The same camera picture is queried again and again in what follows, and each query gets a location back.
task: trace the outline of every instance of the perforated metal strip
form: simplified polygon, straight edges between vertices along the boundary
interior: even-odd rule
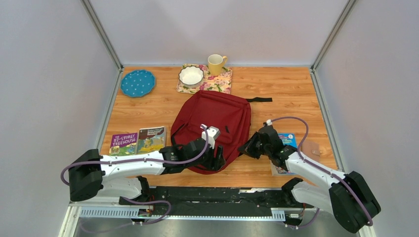
[[[172,220],[226,220],[226,221],[285,221],[285,212],[273,208],[272,216],[177,216],[169,215],[165,219]],[[138,216],[139,208],[134,207],[83,207],[80,217],[99,218],[141,218],[157,219],[161,215],[152,217]]]

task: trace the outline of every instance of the scalloped bowl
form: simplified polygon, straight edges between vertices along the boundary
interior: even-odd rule
[[[156,78],[147,70],[135,70],[128,73],[121,82],[121,90],[129,97],[142,97],[151,92]]]
[[[182,69],[179,73],[179,80],[188,88],[199,86],[204,79],[204,71],[195,66],[189,66]]]

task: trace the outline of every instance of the backpack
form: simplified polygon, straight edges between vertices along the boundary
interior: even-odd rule
[[[271,98],[254,98],[249,101],[272,101]],[[201,124],[214,126],[220,130],[215,147],[223,146],[226,164],[217,171],[206,170],[202,166],[189,169],[200,174],[214,174],[222,171],[238,156],[238,148],[249,138],[251,108],[248,100],[217,91],[200,90],[189,98],[177,115],[171,130],[172,145],[188,144],[201,137]]]

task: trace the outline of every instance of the mug handle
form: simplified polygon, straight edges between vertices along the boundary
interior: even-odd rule
[[[226,62],[227,62],[227,56],[223,56],[223,62],[221,63],[221,66],[224,67]]]

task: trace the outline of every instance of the gray floor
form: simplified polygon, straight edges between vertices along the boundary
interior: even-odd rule
[[[304,220],[309,221],[313,211],[306,211]],[[79,223],[90,231],[112,229],[129,223],[128,219],[90,218]],[[77,228],[75,237],[355,237],[347,232],[326,212],[308,228],[291,230],[277,222],[267,221],[199,221],[163,220],[149,226],[128,226],[104,234],[88,234]]]

